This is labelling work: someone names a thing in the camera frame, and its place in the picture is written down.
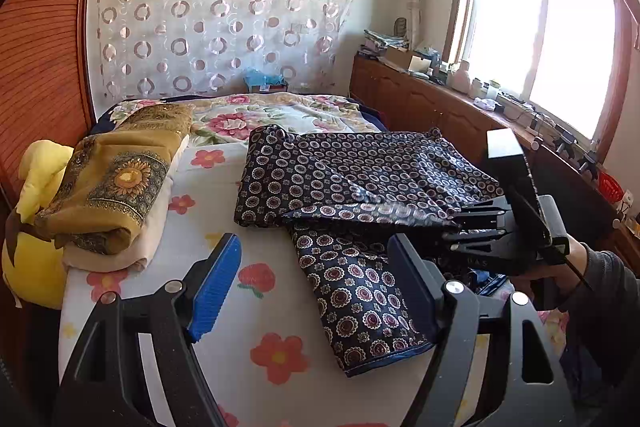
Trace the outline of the grey sleeved forearm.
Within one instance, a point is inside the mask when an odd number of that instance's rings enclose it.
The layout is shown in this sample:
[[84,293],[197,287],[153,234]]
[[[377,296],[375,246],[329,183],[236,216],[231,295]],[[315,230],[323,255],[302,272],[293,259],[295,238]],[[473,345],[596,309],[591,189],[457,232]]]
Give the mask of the grey sleeved forearm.
[[591,375],[586,362],[597,366],[608,406],[627,415],[639,406],[639,280],[611,251],[591,248],[584,277],[560,306],[568,314],[567,361],[580,389]]

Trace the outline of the person's right hand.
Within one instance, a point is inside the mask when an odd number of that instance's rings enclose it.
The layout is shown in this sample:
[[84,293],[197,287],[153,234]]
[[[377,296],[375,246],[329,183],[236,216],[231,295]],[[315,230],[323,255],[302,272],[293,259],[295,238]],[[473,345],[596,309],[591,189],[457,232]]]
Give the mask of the person's right hand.
[[511,277],[510,281],[517,291],[521,291],[529,298],[534,295],[532,282],[550,280],[561,296],[566,296],[580,284],[587,269],[586,246],[568,236],[570,251],[562,265],[535,265],[518,277]]

